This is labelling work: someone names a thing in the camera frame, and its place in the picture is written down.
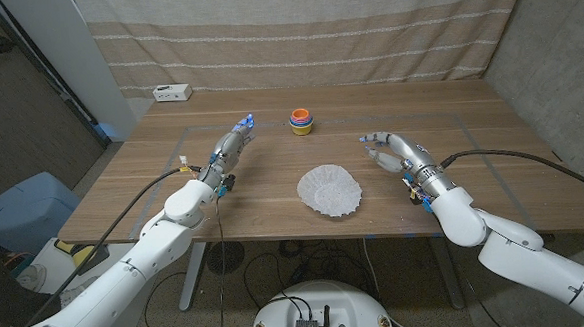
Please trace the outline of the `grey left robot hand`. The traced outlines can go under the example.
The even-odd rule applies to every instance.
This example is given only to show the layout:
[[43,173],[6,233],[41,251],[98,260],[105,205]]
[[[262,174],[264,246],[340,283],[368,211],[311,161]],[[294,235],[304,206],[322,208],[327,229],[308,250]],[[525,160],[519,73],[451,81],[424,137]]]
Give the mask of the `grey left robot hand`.
[[230,132],[224,134],[216,143],[208,165],[197,175],[198,180],[211,189],[217,189],[226,175],[236,167],[244,147],[255,137],[251,133],[253,129],[254,117],[248,114]]

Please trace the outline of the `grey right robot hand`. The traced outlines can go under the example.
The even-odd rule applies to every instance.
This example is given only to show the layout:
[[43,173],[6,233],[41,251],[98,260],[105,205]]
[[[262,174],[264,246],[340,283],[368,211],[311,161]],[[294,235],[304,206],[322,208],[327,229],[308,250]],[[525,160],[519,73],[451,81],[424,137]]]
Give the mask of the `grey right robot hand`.
[[420,202],[427,212],[433,213],[431,203],[456,187],[432,155],[409,138],[395,133],[373,132],[359,141],[366,143],[368,156],[379,167],[404,175],[411,199],[415,204]]

